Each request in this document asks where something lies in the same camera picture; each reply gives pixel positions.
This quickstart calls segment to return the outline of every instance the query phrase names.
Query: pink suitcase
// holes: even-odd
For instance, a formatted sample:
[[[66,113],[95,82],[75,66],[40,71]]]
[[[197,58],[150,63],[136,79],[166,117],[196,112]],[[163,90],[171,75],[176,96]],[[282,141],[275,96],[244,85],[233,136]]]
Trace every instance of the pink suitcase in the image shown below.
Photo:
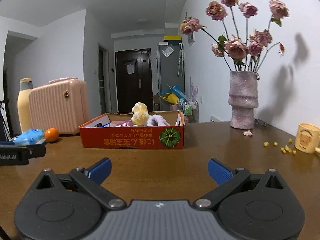
[[[34,88],[29,94],[32,127],[56,128],[59,134],[77,134],[79,125],[89,121],[87,83],[63,78]]]

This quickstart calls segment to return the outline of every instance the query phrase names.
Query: bottle on rack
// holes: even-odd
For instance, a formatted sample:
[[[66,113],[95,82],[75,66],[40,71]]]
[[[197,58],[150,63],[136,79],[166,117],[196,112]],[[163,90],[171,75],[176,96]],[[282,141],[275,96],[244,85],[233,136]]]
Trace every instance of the bottle on rack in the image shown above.
[[[32,78],[20,79],[20,92],[17,105],[21,132],[32,129],[29,109],[29,93],[31,89],[33,89]]]

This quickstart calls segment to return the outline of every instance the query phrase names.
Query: orange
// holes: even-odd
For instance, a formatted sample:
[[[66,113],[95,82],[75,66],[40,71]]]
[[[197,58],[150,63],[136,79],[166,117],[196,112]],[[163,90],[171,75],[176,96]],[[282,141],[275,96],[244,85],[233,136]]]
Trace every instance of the orange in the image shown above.
[[[50,128],[45,131],[44,137],[48,142],[55,142],[59,138],[58,130],[55,128]]]

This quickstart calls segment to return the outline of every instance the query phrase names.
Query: refrigerator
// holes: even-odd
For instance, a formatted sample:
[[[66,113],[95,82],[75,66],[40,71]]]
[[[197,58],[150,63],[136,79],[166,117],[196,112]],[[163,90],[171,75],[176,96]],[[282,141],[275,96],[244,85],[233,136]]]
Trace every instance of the refrigerator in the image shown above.
[[[159,95],[167,91],[169,89],[169,86],[179,86],[181,90],[185,93],[184,67],[182,68],[183,75],[181,75],[180,67],[180,72],[178,76],[180,46],[172,45],[173,52],[168,57],[166,57],[162,53],[162,50],[166,47],[167,45],[158,45],[157,47]],[[170,111],[169,103],[160,98],[159,109],[160,111]]]

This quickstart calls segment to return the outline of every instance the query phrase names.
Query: suitcase handle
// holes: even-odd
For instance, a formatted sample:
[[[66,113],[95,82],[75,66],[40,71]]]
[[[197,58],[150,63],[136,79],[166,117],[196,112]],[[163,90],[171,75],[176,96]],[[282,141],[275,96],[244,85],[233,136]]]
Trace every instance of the suitcase handle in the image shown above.
[[[49,83],[45,84],[45,85],[48,85],[48,84],[53,84],[53,83],[56,83],[56,82],[60,82],[60,81],[65,81],[65,80],[70,80],[70,79],[78,79],[78,78],[69,78],[69,77],[66,77],[66,78],[57,78],[57,79],[54,79],[54,80],[51,80],[49,81]]]

